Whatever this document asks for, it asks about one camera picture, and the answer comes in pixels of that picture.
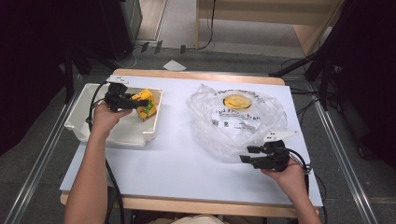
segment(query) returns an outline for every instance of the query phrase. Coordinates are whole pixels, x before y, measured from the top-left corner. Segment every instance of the yellow object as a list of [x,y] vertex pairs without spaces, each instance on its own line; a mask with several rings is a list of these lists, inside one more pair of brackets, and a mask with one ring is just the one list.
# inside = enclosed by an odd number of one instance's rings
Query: yellow object
[[251,106],[251,100],[243,95],[229,95],[223,99],[223,104],[231,109],[247,109]]
[[148,100],[147,106],[139,106],[136,109],[137,116],[145,121],[155,114],[157,114],[157,107],[155,106],[154,96],[152,95],[151,91],[145,89],[138,94],[135,94],[131,97],[133,100]]

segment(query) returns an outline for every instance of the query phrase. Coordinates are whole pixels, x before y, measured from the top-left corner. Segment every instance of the clear plastic bag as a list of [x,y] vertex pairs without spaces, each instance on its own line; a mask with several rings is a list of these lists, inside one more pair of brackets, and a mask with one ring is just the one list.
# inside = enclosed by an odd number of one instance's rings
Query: clear plastic bag
[[264,93],[216,91],[201,84],[187,100],[193,111],[193,132],[199,144],[215,156],[238,162],[247,146],[263,144],[270,131],[287,128],[282,104]]

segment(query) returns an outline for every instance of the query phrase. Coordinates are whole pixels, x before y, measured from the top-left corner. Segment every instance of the gray carpet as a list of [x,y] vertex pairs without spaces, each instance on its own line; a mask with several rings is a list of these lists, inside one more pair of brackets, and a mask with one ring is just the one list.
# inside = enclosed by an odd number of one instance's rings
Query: gray carpet
[[[216,71],[260,76],[275,72],[287,58],[264,57],[262,55],[244,55],[231,53],[188,51],[180,55],[177,49],[163,49],[154,54],[154,49],[145,53],[136,52],[137,69],[163,69],[170,60],[175,60],[189,71]],[[123,65],[134,63],[132,55],[120,62]],[[286,84],[294,88],[307,90],[307,84],[301,74],[301,68],[287,75]],[[84,77],[85,82],[101,82],[112,73],[111,70],[92,62],[92,73]],[[0,157],[0,223],[3,223],[16,200],[19,188],[29,175],[41,148],[64,104],[65,91],[61,90],[37,119],[24,139],[8,153]],[[310,95],[293,95],[296,110],[309,104]],[[396,200],[394,186],[396,172],[382,161],[367,161],[358,153],[356,144],[341,114],[331,108],[334,126],[337,128],[347,155],[363,185],[379,223],[394,223],[396,220]],[[327,190],[324,201],[328,223],[363,223],[361,214],[352,197],[340,165],[334,156],[329,138],[323,128],[317,110],[312,106],[304,114],[302,123],[304,139],[310,153],[316,174],[323,180]],[[59,198],[59,186],[68,169],[79,142],[73,133],[63,130],[58,144],[40,179],[37,189],[26,208],[21,223],[62,223],[64,206]],[[287,223],[285,218],[269,218],[269,223]],[[117,212],[112,222],[118,223]]]

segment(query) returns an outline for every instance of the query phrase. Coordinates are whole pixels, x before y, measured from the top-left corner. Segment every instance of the white tabletop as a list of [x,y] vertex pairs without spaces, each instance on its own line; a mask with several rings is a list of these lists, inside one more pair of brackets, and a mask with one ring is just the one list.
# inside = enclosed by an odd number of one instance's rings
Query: white tabletop
[[[193,137],[192,113],[186,99],[201,83],[217,90],[258,91],[275,97],[283,105],[288,130],[301,133],[290,88],[224,81],[161,77],[127,77],[129,86],[163,90],[157,136],[144,147],[107,147],[106,157],[124,195],[187,199],[228,203],[286,204],[291,202],[277,183],[249,164],[226,162],[201,148]],[[309,155],[302,134],[284,140],[306,163]],[[81,143],[60,186],[69,191],[81,164]],[[322,206],[318,183],[311,172],[309,196]]]

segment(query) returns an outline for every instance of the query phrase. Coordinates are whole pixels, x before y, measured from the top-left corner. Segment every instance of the person's left hand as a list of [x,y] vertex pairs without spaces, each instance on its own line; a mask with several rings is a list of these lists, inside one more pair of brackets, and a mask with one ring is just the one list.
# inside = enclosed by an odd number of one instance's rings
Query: person's left hand
[[93,112],[92,133],[104,133],[109,135],[110,131],[119,122],[119,120],[132,113],[130,110],[121,110],[113,112],[105,102],[100,103]]

